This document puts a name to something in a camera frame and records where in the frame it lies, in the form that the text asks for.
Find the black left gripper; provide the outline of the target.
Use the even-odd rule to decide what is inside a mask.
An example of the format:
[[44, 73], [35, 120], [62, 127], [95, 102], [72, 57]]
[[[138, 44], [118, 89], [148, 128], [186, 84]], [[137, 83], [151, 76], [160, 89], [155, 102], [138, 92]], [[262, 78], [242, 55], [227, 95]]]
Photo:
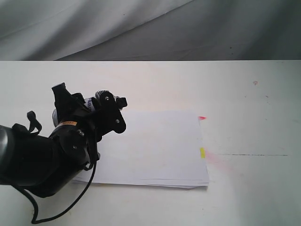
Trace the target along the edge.
[[50, 135], [59, 150], [59, 163], [48, 178], [48, 195], [54, 195], [82, 171], [95, 168], [99, 138], [93, 113], [81, 93], [71, 94], [65, 83], [52, 87], [59, 124]]

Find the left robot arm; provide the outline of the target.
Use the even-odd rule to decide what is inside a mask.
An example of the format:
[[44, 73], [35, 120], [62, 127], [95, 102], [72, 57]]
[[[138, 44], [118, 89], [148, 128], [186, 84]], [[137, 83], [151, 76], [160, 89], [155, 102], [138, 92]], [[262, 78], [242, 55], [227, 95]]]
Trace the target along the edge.
[[76, 175], [91, 170], [99, 159], [95, 127], [81, 93], [71, 94], [64, 83], [52, 88], [55, 129], [40, 135], [33, 111], [29, 127], [14, 124], [0, 128], [0, 182], [17, 185], [38, 197], [50, 197]]

